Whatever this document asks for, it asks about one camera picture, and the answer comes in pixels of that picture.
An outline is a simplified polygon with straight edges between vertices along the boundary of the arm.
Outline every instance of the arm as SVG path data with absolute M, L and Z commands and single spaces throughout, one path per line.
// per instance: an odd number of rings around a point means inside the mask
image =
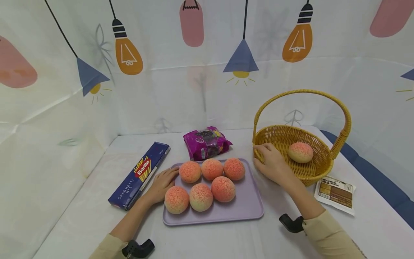
M 272 144 L 254 146 L 266 164 L 254 159 L 257 169 L 289 194 L 302 214 L 303 230 L 316 250 L 326 259 L 366 258 L 339 223 L 297 179 L 283 156 Z
M 122 249 L 134 238 L 149 208 L 164 200 L 167 190 L 174 186 L 175 182 L 173 179 L 177 174 L 178 167 L 175 167 L 156 175 L 147 193 L 138 199 L 111 233 L 106 235 L 89 259 L 125 258 L 122 254 Z

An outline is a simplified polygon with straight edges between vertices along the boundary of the basket handle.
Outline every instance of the basket handle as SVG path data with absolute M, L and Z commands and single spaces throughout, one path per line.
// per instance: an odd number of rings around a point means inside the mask
M 254 121 L 255 125 L 254 125 L 254 128 L 253 128 L 253 140 L 252 140 L 253 144 L 255 143 L 256 126 L 258 124 L 260 114 L 266 108 L 266 106 L 269 105 L 272 101 L 274 101 L 274 100 L 276 100 L 280 97 L 283 97 L 283 96 L 289 95 L 289 94 L 298 94 L 298 93 L 310 93 L 310 94 L 318 94 L 318 95 L 325 96 L 326 98 L 331 99 L 337 105 L 339 105 L 339 107 L 341 107 L 342 111 L 344 112 L 344 115 L 345 115 L 344 128 L 339 133 L 338 138 L 336 139 L 334 145 L 331 148 L 331 154 L 332 154 L 333 158 L 336 158 L 338 156 L 339 152 L 341 151 L 341 148 L 345 144 L 345 141 L 347 140 L 347 138 L 349 136 L 349 133 L 351 132 L 351 114 L 349 113 L 348 108 L 345 106 L 345 104 L 342 103 L 338 98 L 336 98 L 333 95 L 327 94 L 325 92 L 316 91 L 316 90 L 299 89 L 299 90 L 287 91 L 287 92 L 278 94 L 275 97 L 270 98 L 267 102 L 265 102 L 260 107 L 260 109 L 257 111 L 256 116 L 255 116 L 255 121 Z

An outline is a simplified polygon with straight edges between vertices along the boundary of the barilla logo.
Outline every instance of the barilla logo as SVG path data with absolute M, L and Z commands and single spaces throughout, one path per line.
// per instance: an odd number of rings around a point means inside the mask
M 140 166 L 136 165 L 134 168 L 135 177 L 140 177 L 142 173 L 145 172 L 145 170 L 148 168 L 150 162 L 151 160 L 147 158 L 143 161 L 143 163 Z

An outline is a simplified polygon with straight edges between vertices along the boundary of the spaghetti box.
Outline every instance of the spaghetti box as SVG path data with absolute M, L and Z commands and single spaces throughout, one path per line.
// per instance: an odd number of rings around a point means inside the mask
M 170 146 L 167 144 L 154 142 L 108 199 L 109 203 L 126 211 L 130 210 L 170 149 Z

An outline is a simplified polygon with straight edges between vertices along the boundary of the pink peach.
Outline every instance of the pink peach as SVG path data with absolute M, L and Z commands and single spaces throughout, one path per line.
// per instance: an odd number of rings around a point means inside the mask
M 237 158 L 230 158 L 224 162 L 223 170 L 224 175 L 233 181 L 242 179 L 246 172 L 243 163 Z
M 211 183 L 211 192 L 216 200 L 229 202 L 236 196 L 236 187 L 229 178 L 219 176 Z
M 213 194 L 206 184 L 196 184 L 190 190 L 190 205 L 198 212 L 208 210 L 213 204 Z
M 207 180 L 212 181 L 223 175 L 223 165 L 219 160 L 209 158 L 201 165 L 201 173 Z
M 201 168 L 197 162 L 187 161 L 180 166 L 180 177 L 183 182 L 192 184 L 201 177 Z
M 190 202 L 187 191 L 179 186 L 173 186 L 165 193 L 165 207 L 169 213 L 180 214 L 185 211 Z
M 288 155 L 293 161 L 304 164 L 312 160 L 313 150 L 306 143 L 296 142 L 289 147 Z

